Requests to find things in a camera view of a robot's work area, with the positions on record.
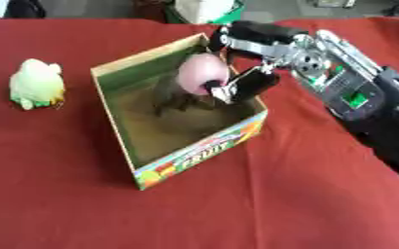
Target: fruit box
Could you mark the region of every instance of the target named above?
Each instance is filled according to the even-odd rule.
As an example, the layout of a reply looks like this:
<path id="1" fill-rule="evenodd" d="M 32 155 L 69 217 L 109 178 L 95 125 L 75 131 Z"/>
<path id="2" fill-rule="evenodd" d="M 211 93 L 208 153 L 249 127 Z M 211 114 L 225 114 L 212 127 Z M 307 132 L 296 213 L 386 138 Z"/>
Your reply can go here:
<path id="1" fill-rule="evenodd" d="M 155 115 L 156 83 L 167 74 L 174 74 L 190 54 L 204 51 L 207 42 L 204 34 L 198 34 L 91 70 L 128 167 L 141 190 L 260 132 L 268 109 L 259 98 L 213 110 L 168 109 L 160 117 Z"/>

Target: pink ball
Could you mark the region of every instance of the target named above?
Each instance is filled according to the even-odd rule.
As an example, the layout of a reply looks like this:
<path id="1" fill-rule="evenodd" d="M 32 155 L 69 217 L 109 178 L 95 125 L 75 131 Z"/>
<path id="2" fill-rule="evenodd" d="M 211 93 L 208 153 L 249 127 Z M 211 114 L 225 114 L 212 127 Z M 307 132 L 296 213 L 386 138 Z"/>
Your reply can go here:
<path id="1" fill-rule="evenodd" d="M 194 54 L 178 69 L 177 84 L 188 93 L 207 95 L 203 85 L 209 81 L 218 81 L 221 86 L 230 79 L 230 69 L 218 56 L 211 53 Z"/>

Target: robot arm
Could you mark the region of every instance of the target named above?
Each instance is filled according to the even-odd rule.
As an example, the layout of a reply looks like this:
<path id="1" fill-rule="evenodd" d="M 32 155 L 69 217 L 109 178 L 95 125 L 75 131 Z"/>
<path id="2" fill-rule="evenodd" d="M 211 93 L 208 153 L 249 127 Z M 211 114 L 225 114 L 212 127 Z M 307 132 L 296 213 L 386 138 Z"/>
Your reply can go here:
<path id="1" fill-rule="evenodd" d="M 276 85 L 276 68 L 291 72 L 320 99 L 328 112 L 358 141 L 399 173 L 399 73 L 380 67 L 349 42 L 327 30 L 313 36 L 295 28 L 251 21 L 222 26 L 211 36 L 213 53 L 258 57 L 262 63 L 234 76 L 225 86 L 206 84 L 227 104 Z"/>

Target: white plush toy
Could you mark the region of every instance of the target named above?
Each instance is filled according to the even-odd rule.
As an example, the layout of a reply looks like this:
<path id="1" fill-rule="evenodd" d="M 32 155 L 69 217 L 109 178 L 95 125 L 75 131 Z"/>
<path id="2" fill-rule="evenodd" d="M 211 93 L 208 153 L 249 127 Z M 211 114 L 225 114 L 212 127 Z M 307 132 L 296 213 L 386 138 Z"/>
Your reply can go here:
<path id="1" fill-rule="evenodd" d="M 65 87 L 60 73 L 58 64 L 48 65 L 38 59 L 27 59 L 11 77 L 11 100 L 24 110 L 63 102 Z"/>

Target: red table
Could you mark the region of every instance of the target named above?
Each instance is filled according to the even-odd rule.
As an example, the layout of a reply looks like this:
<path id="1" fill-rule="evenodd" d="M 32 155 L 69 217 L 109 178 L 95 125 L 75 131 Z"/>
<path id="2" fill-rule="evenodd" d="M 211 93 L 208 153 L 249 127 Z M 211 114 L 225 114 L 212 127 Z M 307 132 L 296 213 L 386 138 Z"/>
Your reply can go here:
<path id="1" fill-rule="evenodd" d="M 282 24 L 331 29 L 399 70 L 399 19 Z M 260 136 L 136 190 L 90 68 L 212 29 L 0 20 L 0 248 L 399 248 L 399 176 L 289 76 L 263 94 L 271 114 Z M 30 57 L 63 66 L 61 110 L 8 101 L 9 77 Z"/>

